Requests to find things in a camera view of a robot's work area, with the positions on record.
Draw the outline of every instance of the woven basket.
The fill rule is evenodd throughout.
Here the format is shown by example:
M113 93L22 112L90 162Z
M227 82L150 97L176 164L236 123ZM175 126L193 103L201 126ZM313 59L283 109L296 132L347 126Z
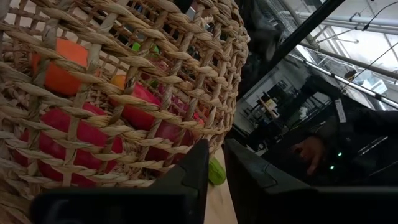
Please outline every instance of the woven basket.
M167 0L0 1L0 174L6 186L0 193L8 195L0 196L0 216L28 222L26 202L45 189L80 185L76 176L95 186L147 187L198 139L209 140L211 153L221 147L236 110L248 36L232 0L197 3L190 19ZM86 66L58 51L60 39L86 49ZM80 81L76 94L47 88L50 66ZM123 90L111 83L120 74L126 75ZM132 95L138 85L161 103ZM104 113L83 109L86 103ZM153 116L150 128L131 124L122 113L128 106ZM43 121L54 110L70 118L66 131ZM105 133L104 143L82 140L81 123ZM157 134L164 123L176 128L174 141ZM182 144L186 133L189 145ZM43 149L43 135L63 155ZM123 149L115 152L120 139ZM153 148L164 159L148 161ZM97 169L77 162L81 151L96 159ZM109 170L109 164L116 165Z

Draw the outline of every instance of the black pole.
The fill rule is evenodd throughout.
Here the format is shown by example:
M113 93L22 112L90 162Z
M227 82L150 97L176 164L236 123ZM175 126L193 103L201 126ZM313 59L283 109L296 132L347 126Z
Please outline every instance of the black pole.
M238 99L247 93L260 79L267 75L288 53L290 53L306 36L308 36L319 24L324 21L345 0L327 0L306 21L304 21L285 42L276 50L269 63L260 65L257 77L249 85L239 90Z

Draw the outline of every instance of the hand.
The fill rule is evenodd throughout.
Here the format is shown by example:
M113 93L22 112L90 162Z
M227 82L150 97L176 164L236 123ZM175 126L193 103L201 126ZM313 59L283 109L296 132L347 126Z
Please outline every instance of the hand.
M325 146L321 139L311 136L306 138L304 141L294 145L292 147L293 152L300 152L301 158L305 161L311 162L310 167L307 170L308 175L312 175L315 169L318 167L323 154L325 153Z

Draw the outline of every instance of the table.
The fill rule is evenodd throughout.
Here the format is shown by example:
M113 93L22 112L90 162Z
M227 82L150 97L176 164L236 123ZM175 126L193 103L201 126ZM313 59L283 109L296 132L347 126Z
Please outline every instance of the table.
M222 149L216 151L215 157L225 168L225 159ZM208 185L205 224L213 223L238 223L227 181L220 186Z

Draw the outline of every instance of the orange object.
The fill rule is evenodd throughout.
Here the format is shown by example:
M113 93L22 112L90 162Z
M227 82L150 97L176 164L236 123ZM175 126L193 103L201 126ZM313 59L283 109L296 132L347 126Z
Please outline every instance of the orange object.
M71 60L79 65L87 67L88 51L79 44L69 40L57 38L57 53L68 60ZM38 53L32 55L32 67L34 75L37 75L37 67L41 56ZM79 89L81 81L71 75L68 71L50 63L47 68L44 85L50 91L61 93L64 95L75 95Z
M126 82L126 75L115 75L111 79L111 83L120 89L124 90L124 83Z

